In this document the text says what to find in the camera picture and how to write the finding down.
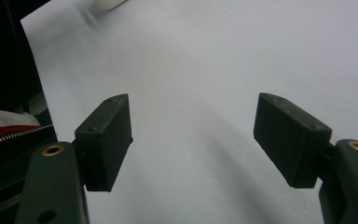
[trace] zipper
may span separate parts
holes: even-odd
[[[19,132],[19,133],[10,133],[8,135],[0,137],[0,143],[6,142],[7,140],[12,139],[12,138],[26,135],[28,133],[39,132],[39,131],[45,130],[46,128],[52,127],[52,126],[53,126],[52,124],[49,124],[47,126],[43,126],[43,127],[37,128],[37,129],[32,129],[32,130],[28,130],[28,131],[24,131],[24,132]]]

